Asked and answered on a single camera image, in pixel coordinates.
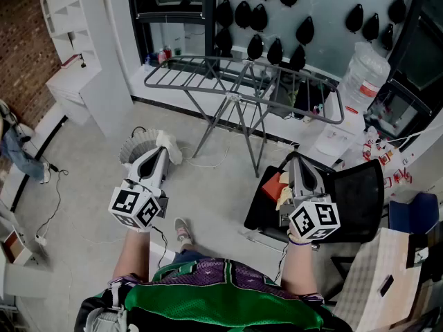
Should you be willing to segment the white open box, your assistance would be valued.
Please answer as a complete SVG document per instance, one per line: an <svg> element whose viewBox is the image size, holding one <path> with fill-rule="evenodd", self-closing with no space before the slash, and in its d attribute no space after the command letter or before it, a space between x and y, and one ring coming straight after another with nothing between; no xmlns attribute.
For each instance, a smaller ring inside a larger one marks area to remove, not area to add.
<svg viewBox="0 0 443 332"><path fill-rule="evenodd" d="M32 252L23 243L21 236L13 230L2 242L1 247L8 261L12 264L24 266L32 257Z"/></svg>

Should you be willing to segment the person's left shoe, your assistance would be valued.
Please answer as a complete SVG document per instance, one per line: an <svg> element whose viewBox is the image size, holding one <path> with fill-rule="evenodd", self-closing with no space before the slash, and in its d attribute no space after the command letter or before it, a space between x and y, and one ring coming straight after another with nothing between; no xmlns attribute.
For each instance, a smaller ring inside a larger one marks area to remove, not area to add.
<svg viewBox="0 0 443 332"><path fill-rule="evenodd" d="M176 218L174 221L174 226L177 234L177 241L181 245L192 245L192 237L186 222L181 218Z"/></svg>

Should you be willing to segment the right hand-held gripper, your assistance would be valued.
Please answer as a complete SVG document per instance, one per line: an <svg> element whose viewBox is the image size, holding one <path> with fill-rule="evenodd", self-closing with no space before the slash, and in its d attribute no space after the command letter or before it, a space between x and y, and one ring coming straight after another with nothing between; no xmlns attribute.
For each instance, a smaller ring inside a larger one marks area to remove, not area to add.
<svg viewBox="0 0 443 332"><path fill-rule="evenodd" d="M311 241L323 240L340 228L337 204L325 194L323 178L308 160L291 159L289 186L294 196L302 197L288 199L279 207L280 227L292 224L302 239Z"/></svg>

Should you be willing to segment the green purple mesh jersey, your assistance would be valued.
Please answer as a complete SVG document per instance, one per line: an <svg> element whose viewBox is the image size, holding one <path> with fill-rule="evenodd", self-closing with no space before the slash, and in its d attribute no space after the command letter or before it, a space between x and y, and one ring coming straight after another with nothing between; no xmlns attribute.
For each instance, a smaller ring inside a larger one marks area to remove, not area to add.
<svg viewBox="0 0 443 332"><path fill-rule="evenodd" d="M353 332L321 295L294 295L237 261L205 258L109 282L83 301L75 332Z"/></svg>

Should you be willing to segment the black bag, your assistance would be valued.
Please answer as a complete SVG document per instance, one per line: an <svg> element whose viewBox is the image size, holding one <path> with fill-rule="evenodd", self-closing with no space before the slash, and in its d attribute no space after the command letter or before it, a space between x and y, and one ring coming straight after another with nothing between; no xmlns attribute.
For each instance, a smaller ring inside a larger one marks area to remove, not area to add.
<svg viewBox="0 0 443 332"><path fill-rule="evenodd" d="M302 111L314 112L314 108L326 100L330 89L323 84L295 81L290 79L280 80L275 101L279 104L291 106Z"/></svg>

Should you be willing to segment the black phone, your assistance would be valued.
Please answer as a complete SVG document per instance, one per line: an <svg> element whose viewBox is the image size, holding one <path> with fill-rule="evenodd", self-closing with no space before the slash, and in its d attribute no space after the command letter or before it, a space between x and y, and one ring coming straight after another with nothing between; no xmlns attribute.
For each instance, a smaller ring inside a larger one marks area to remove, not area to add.
<svg viewBox="0 0 443 332"><path fill-rule="evenodd" d="M388 275L382 282L382 284L379 287L379 294L381 297L384 297L385 294L388 292L390 287L392 286L394 282L394 277L392 275Z"/></svg>

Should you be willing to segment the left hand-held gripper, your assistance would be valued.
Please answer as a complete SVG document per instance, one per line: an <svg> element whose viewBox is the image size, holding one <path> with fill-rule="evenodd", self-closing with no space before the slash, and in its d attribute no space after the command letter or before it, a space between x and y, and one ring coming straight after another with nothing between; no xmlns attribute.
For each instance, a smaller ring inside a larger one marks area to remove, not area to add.
<svg viewBox="0 0 443 332"><path fill-rule="evenodd" d="M123 226L136 232L150 232L157 218L164 219L169 198L160 189L169 168L166 148L157 147L134 161L120 187L115 187L109 213ZM150 181L150 186L140 182Z"/></svg>

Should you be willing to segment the light wooden table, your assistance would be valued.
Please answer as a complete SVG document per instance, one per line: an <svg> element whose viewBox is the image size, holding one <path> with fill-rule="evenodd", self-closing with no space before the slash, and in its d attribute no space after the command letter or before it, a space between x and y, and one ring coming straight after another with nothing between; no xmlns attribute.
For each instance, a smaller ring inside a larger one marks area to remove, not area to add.
<svg viewBox="0 0 443 332"><path fill-rule="evenodd" d="M389 327L410 315L421 268L408 268L410 235L381 228L374 239L357 252L333 313L353 332ZM383 280L394 277L384 297L378 290Z"/></svg>

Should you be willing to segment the pile of red white packets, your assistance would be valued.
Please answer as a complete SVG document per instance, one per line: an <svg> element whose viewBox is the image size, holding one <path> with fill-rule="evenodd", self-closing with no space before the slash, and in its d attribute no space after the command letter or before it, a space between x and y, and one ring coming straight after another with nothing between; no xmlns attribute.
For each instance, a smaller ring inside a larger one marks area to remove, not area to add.
<svg viewBox="0 0 443 332"><path fill-rule="evenodd" d="M405 160L401 157L398 148L380 139L378 134L366 134L362 157L365 161L377 160L379 162L385 189L413 183L413 177L406 169Z"/></svg>

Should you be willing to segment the white shelf unit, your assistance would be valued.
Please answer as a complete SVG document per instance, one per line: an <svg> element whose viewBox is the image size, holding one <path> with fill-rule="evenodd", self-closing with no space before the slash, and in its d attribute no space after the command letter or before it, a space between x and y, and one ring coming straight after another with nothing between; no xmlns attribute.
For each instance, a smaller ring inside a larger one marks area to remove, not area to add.
<svg viewBox="0 0 443 332"><path fill-rule="evenodd" d="M127 88L104 0L40 0L44 21L61 63L80 60L47 81L73 122L92 118L106 137L117 134L133 102Z"/></svg>

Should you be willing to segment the grey metal drying rack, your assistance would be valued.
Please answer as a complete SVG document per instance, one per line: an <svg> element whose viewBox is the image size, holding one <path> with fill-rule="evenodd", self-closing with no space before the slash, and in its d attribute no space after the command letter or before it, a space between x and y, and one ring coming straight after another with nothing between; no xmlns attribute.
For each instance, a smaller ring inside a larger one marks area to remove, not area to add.
<svg viewBox="0 0 443 332"><path fill-rule="evenodd" d="M340 93L331 82L306 71L293 71L276 65L250 59L233 57L181 55L171 57L153 68L143 80L151 89L182 91L206 121L207 128L199 141L193 156L197 156L209 139L215 127L233 129L243 135L253 170L259 172L262 154L255 154L251 137L256 129L262 132L262 142L266 143L265 118L275 111L286 111L289 117L300 116L321 123L338 123L325 115L326 100L314 108L314 112L302 111L275 101L280 80L290 79L319 83L336 93ZM236 127L229 125L231 114L238 117Z"/></svg>

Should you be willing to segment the yellow crumpled cloth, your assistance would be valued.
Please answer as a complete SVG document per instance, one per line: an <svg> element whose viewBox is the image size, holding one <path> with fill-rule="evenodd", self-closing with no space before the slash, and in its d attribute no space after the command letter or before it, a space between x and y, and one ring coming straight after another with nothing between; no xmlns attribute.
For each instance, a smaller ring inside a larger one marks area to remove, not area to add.
<svg viewBox="0 0 443 332"><path fill-rule="evenodd" d="M289 187L289 173L284 172L280 175L278 179L278 185L281 187L280 197L276 202L276 210L279 210L280 207L292 198L292 189Z"/></svg>

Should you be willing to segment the person's left forearm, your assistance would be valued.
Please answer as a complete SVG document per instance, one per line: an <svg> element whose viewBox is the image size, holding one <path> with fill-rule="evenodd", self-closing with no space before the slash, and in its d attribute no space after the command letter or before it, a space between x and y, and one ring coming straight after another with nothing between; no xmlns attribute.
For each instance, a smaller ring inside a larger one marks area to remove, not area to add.
<svg viewBox="0 0 443 332"><path fill-rule="evenodd" d="M135 274L143 282L149 281L150 233L129 229L122 252L114 269L113 278Z"/></svg>

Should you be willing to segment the red flat box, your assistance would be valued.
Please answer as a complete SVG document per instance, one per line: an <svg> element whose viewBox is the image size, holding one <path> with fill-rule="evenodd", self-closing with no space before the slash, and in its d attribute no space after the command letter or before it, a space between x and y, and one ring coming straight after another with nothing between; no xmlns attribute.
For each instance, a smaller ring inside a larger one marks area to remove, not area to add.
<svg viewBox="0 0 443 332"><path fill-rule="evenodd" d="M274 174L263 186L261 190L274 203L281 197L282 190L289 185L289 173L283 172Z"/></svg>

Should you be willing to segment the black window frame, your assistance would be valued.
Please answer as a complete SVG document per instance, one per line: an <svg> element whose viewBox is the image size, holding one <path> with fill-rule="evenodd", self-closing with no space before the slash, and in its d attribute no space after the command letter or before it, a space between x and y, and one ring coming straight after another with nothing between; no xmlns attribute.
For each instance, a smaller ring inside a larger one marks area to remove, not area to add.
<svg viewBox="0 0 443 332"><path fill-rule="evenodd" d="M204 28L201 55L214 55L216 0L129 0L140 62L155 51L152 24L190 24Z"/></svg>

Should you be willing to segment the black office chair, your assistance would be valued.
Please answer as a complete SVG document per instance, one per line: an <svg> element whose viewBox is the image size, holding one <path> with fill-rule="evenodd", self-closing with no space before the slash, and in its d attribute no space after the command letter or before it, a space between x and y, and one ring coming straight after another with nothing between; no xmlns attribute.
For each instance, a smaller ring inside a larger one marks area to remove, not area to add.
<svg viewBox="0 0 443 332"><path fill-rule="evenodd" d="M292 224L280 227L279 210L276 203L261 190L276 173L289 173L293 157L308 160L320 173L329 194L337 204L340 228L318 243L365 243L374 239L381 221L384 201L384 185L381 166L377 160L370 160L356 167L336 172L334 169L310 159L297 151L291 152L279 167L269 166L257 188L244 222L250 232L259 232L268 237L287 242L287 229Z"/></svg>

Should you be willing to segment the white ribbed laundry basket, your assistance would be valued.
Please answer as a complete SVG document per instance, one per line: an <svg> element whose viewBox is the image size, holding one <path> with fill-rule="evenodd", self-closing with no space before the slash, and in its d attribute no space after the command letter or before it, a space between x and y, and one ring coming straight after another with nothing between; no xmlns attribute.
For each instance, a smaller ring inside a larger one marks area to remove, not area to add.
<svg viewBox="0 0 443 332"><path fill-rule="evenodd" d="M136 127L132 135L126 139L120 149L119 161L126 169L131 169L132 164L136 159L146 152L156 149L156 137L158 129L145 129L143 127Z"/></svg>

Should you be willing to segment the large clear water bottle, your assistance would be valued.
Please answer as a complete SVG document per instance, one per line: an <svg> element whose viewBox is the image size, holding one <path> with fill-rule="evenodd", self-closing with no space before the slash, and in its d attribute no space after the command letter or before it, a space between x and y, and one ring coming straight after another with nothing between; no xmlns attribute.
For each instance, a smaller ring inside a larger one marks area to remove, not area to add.
<svg viewBox="0 0 443 332"><path fill-rule="evenodd" d="M356 42L354 54L338 85L343 104L356 113L365 113L389 74L388 61L369 42Z"/></svg>

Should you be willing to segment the blue chair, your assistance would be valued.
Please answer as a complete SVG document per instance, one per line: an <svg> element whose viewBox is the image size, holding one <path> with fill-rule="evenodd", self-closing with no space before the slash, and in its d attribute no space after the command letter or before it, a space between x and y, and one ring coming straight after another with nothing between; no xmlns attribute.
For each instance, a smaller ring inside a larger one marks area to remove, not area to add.
<svg viewBox="0 0 443 332"><path fill-rule="evenodd" d="M418 193L410 203L389 202L388 225L408 234L427 234L439 221L437 196Z"/></svg>

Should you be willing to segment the dark blue shorts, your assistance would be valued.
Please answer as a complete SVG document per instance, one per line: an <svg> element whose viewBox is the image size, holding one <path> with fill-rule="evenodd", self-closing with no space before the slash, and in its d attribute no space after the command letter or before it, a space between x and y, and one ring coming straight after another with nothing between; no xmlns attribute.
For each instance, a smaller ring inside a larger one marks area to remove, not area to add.
<svg viewBox="0 0 443 332"><path fill-rule="evenodd" d="M191 261L199 261L200 259L208 258L208 256L201 254L196 250L183 250L176 252L172 264L185 264Z"/></svg>

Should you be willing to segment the person's right forearm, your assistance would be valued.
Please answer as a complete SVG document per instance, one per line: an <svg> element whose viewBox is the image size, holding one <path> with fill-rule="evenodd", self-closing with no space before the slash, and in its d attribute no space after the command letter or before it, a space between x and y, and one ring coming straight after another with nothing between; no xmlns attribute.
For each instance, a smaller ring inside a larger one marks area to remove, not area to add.
<svg viewBox="0 0 443 332"><path fill-rule="evenodd" d="M314 276L311 243L289 234L289 244L284 258L281 287L294 295L315 295L318 293Z"/></svg>

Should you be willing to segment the black framed cabinet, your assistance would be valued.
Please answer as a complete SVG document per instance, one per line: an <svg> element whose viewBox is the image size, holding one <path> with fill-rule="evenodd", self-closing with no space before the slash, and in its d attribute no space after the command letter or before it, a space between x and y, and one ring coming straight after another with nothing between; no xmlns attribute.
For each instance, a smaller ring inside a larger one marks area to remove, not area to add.
<svg viewBox="0 0 443 332"><path fill-rule="evenodd" d="M433 111L414 93L388 80L364 115L367 127L373 126L389 140L405 138L420 120L427 120Z"/></svg>

